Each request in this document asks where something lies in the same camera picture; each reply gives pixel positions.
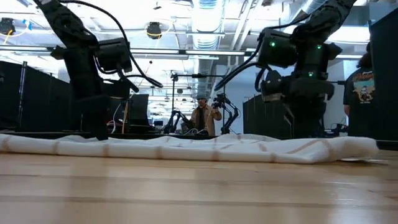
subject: white towel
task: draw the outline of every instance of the white towel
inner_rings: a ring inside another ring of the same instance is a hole
[[[313,164],[371,157],[378,150],[375,140],[354,137],[280,141],[252,134],[228,134],[210,140],[164,136],[98,141],[80,136],[48,140],[0,134],[0,152],[62,156]]]

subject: graphic t-shirt print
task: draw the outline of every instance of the graphic t-shirt print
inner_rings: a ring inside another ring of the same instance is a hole
[[[356,74],[353,78],[354,90],[360,103],[371,103],[374,98],[373,71]]]

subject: person in black t-shirt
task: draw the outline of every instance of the person in black t-shirt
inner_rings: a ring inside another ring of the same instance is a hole
[[[357,67],[359,69],[348,77],[344,90],[343,104],[349,121],[348,135],[372,138],[376,91],[370,43],[366,46],[366,54],[359,60]]]

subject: man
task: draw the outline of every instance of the man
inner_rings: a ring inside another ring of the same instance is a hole
[[[193,110],[191,120],[195,124],[195,128],[199,131],[206,130],[209,136],[215,136],[216,131],[214,127],[214,120],[219,121],[222,115],[217,108],[212,108],[207,105],[207,100],[203,96],[198,96],[198,107]]]
[[[376,92],[370,43],[366,46],[366,54],[359,60],[357,67],[359,69],[348,77],[344,90],[344,112],[349,120],[348,135],[374,138]]]

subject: wooden tabletop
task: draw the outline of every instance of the wooden tabletop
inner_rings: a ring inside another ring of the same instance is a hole
[[[398,152],[323,165],[0,154],[1,224],[395,224]]]

